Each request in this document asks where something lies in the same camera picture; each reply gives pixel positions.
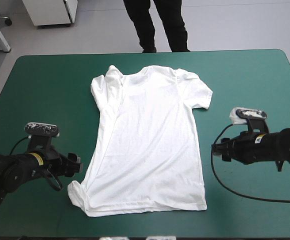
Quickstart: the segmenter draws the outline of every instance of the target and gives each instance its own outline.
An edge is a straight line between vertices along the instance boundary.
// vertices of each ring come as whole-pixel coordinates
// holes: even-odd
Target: person
[[[156,53],[155,28],[149,9],[150,0],[123,0],[127,14],[134,23],[143,53]],[[172,52],[189,52],[188,33],[181,14],[182,0],[153,0],[163,23]]]

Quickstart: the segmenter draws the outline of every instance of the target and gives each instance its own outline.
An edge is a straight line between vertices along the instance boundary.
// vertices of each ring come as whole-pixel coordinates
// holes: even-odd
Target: t-shirt
[[[193,108],[212,91],[195,73],[151,65],[123,75],[111,65],[94,78],[100,112],[85,179],[68,185],[73,205],[90,217],[206,210]]]

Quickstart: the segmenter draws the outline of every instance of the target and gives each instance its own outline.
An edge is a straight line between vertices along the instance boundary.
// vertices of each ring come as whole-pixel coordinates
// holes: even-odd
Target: green table
[[[267,112],[271,132],[290,127],[290,64],[277,49],[155,54],[23,56],[17,60],[0,95],[0,153],[8,154],[26,136],[27,122],[56,124],[53,139],[63,154],[74,152],[83,173],[61,177],[66,186],[81,181],[93,154],[99,111],[90,93],[93,77],[115,65],[123,74],[148,65],[182,68],[199,74],[213,90],[209,110],[194,109],[206,211],[166,211],[87,217],[71,204],[67,189],[52,190],[44,179],[22,185],[0,206],[0,236],[95,237],[176,235],[178,237],[290,237],[290,204],[244,199],[223,189],[210,166],[211,143],[230,123],[233,107]],[[226,136],[245,129],[237,126]],[[26,150],[20,144],[16,153]],[[272,162],[244,166],[215,158],[215,168],[233,189],[259,197],[290,199],[290,166],[277,172]]]

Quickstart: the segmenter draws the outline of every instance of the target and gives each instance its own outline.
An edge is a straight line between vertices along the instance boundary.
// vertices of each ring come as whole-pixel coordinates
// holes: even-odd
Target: yellow label
[[[43,158],[40,155],[38,155],[35,152],[29,152],[29,154],[33,155],[37,159],[37,162],[38,162],[39,166],[44,164]]]
[[[259,144],[262,141],[262,138],[265,136],[266,134],[260,134],[256,137],[255,139],[255,144]]]

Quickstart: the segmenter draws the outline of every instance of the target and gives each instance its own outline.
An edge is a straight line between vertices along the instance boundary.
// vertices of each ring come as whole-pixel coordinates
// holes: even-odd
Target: white cabinet
[[[75,22],[78,0],[22,0],[35,26]]]

